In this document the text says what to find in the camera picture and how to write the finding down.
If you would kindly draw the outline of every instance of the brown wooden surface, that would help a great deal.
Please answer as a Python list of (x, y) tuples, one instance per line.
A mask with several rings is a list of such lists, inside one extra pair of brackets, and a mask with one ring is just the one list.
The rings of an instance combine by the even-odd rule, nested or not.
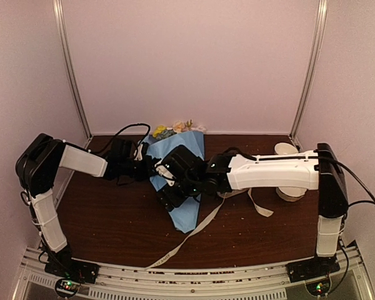
[[(95, 137), (98, 150), (108, 137)], [(272, 154), (286, 136), (205, 136), (206, 157), (237, 146), (249, 154)], [(255, 201), (274, 211), (260, 216), (247, 194), (227, 199), (210, 225), (189, 239), (165, 268), (253, 266), (313, 256), (316, 247), (318, 193), (295, 203), (281, 200), (274, 188), (257, 188)], [(203, 197), (199, 222), (220, 200)], [(75, 172), (58, 209), (75, 258), (146, 267), (176, 247), (185, 234), (175, 230), (156, 200), (149, 181), (116, 186)]]

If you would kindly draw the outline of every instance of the white wall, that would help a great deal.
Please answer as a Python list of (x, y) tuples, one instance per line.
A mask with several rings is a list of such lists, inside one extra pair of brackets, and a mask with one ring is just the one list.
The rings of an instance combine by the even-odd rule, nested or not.
[(40, 132), (85, 140), (60, 45), (51, 0), (0, 1), (0, 299), (9, 297), (25, 247), (38, 241), (16, 159)]
[[(305, 149), (327, 142), (375, 194), (375, 0), (330, 1), (314, 85), (299, 130)], [(368, 199), (348, 181), (350, 201)], [(345, 239), (356, 239), (375, 288), (375, 206), (349, 211)]]
[(318, 1), (63, 2), (93, 133), (190, 118), (212, 133), (290, 131)]

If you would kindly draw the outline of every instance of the white strap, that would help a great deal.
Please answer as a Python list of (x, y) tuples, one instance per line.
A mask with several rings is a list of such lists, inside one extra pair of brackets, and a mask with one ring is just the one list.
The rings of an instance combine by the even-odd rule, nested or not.
[(249, 197), (250, 197), (252, 203), (254, 204), (254, 207), (256, 208), (256, 211), (257, 211), (260, 215), (262, 215), (262, 216), (264, 216), (264, 217), (267, 217), (267, 218), (268, 218), (268, 217), (271, 217), (271, 216), (273, 215), (273, 213), (274, 213), (273, 211), (270, 211), (269, 209), (263, 208), (263, 207), (257, 205), (257, 204), (254, 202), (254, 199), (253, 199), (253, 197), (251, 196), (251, 188), (249, 189), (249, 191), (247, 192), (247, 194), (249, 195)]
[(156, 261), (154, 264), (151, 264), (150, 266), (148, 266), (147, 268), (145, 268), (145, 270), (148, 270), (150, 268), (154, 268), (154, 267), (158, 267), (162, 264), (164, 264), (168, 259), (170, 259), (171, 257), (173, 257), (176, 253), (178, 253), (179, 249), (182, 247), (182, 245), (191, 237), (191, 236), (194, 236), (195, 234), (199, 233), (200, 231), (202, 231), (208, 224), (210, 224), (210, 222), (215, 218), (216, 214), (218, 213), (219, 209), (221, 208), (221, 206), (224, 204), (225, 202), (225, 198), (222, 200), (222, 203), (217, 206), (212, 212), (210, 212), (210, 214), (208, 216), (206, 216), (206, 218), (204, 220), (202, 220), (202, 222), (199, 224), (198, 227), (195, 228), (194, 231), (192, 231), (187, 237), (185, 237), (185, 239), (183, 240), (183, 242), (181, 244), (179, 244), (178, 247), (176, 247), (175, 249), (173, 249), (172, 251), (169, 251), (165, 256), (163, 256), (162, 258), (160, 258), (158, 261)]

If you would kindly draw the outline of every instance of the wire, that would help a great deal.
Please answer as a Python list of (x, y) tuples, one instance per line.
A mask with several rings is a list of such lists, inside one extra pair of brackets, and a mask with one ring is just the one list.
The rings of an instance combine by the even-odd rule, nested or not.
[(361, 204), (361, 203), (369, 203), (369, 204), (373, 204), (373, 205), (375, 205), (375, 202), (374, 202), (374, 201), (370, 201), (370, 200), (360, 200), (360, 201), (356, 201), (356, 202), (350, 203), (350, 204), (349, 204), (349, 208), (350, 208), (351, 206), (354, 206), (354, 205), (357, 205), (357, 204)]
[(31, 201), (31, 198), (30, 198), (29, 194), (26, 191), (22, 191), (22, 192), (19, 193), (19, 195), (21, 196), (21, 199), (22, 199), (23, 203), (26, 206), (29, 206), (29, 203)]
[(186, 171), (185, 171), (185, 178), (187, 179), (187, 181), (189, 181), (192, 184), (197, 184), (198, 186), (200, 186), (202, 184), (202, 182), (191, 179), (189, 177), (189, 171), (190, 171), (190, 169), (186, 169)]
[(127, 125), (125, 127), (123, 127), (122, 129), (120, 129), (115, 135), (112, 136), (112, 138), (108, 141), (108, 143), (103, 147), (101, 148), (99, 151), (92, 151), (93, 154), (100, 154), (102, 153), (104, 150), (107, 149), (107, 147), (113, 142), (113, 140), (120, 134), (122, 133), (123, 131), (127, 130), (128, 128), (131, 128), (131, 127), (139, 127), (139, 126), (146, 126), (147, 127), (147, 131), (146, 133), (144, 134), (143, 138), (140, 140), (139, 144), (143, 141), (143, 139), (145, 139), (149, 133), (150, 133), (150, 130), (151, 130), (151, 127), (149, 124), (146, 124), (146, 123), (135, 123), (135, 124), (130, 124), (130, 125)]
[(41, 264), (48, 264), (48, 262), (41, 261), (41, 258), (42, 258), (42, 256), (43, 256), (44, 253), (46, 253), (45, 250), (42, 251), (42, 253), (39, 255), (39, 257), (37, 258), (37, 260), (38, 260)]
[(349, 169), (349, 167), (347, 167), (345, 164), (341, 163), (340, 161), (337, 161), (337, 160), (335, 160), (333, 158), (330, 158), (330, 157), (320, 156), (320, 157), (318, 157), (318, 159), (323, 160), (323, 161), (329, 161), (331, 163), (337, 164), (338, 166), (341, 166), (343, 169), (345, 169), (360, 184), (360, 186), (367, 192), (367, 194), (369, 195), (369, 197), (371, 197), (371, 199), (373, 200), (373, 202), (371, 202), (371, 201), (369, 201), (369, 202), (361, 202), (361, 201), (354, 202), (354, 203), (349, 204), (349, 207), (355, 205), (355, 203), (356, 204), (359, 204), (359, 203), (372, 203), (372, 204), (375, 205), (375, 196), (373, 195), (373, 193), (361, 181), (361, 179), (359, 179), (358, 176), (352, 170)]
[(341, 284), (342, 282), (344, 281), (344, 278), (346, 278), (346, 275), (348, 274), (348, 271), (349, 271), (349, 256), (348, 254), (345, 252), (345, 250), (343, 249), (343, 247), (341, 246), (340, 249), (342, 250), (344, 256), (346, 257), (346, 262), (347, 262), (347, 265), (346, 265), (346, 270), (344, 271), (344, 274), (342, 276), (342, 278), (340, 279), (339, 283), (331, 290), (329, 290), (325, 295), (328, 296), (330, 294), (332, 294)]

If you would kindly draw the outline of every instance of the blue cloth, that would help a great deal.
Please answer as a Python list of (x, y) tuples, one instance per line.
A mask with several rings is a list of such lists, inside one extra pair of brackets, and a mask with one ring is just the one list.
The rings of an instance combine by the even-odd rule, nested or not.
[[(165, 158), (175, 147), (185, 145), (194, 155), (204, 159), (204, 134), (199, 131), (186, 131), (160, 141), (155, 140), (152, 136), (148, 136), (144, 139), (144, 142), (150, 144), (147, 149), (147, 155), (153, 158)], [(150, 181), (156, 191), (162, 189), (167, 184), (166, 180), (158, 175), (150, 177)], [(196, 228), (199, 206), (199, 203), (192, 197), (189, 197), (181, 206), (174, 208), (169, 215), (175, 228), (183, 233), (188, 233)]]

